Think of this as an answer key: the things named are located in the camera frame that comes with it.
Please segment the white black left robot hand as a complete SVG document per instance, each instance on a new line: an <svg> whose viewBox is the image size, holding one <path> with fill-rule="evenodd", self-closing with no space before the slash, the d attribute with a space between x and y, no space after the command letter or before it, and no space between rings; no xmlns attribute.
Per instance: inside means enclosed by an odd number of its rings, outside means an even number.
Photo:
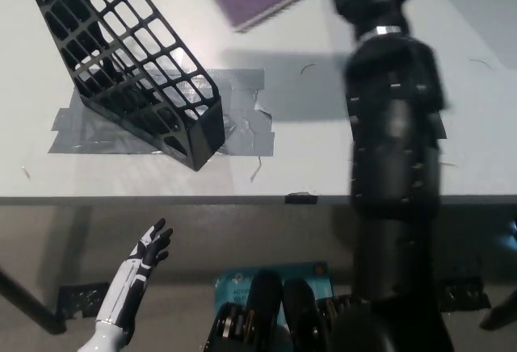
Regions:
<svg viewBox="0 0 517 352"><path fill-rule="evenodd" d="M164 228L165 225L164 218L152 225L122 261L104 297L97 321L114 325L123 331L134 327L150 276L155 267L169 255L167 247L173 229Z"/></svg>

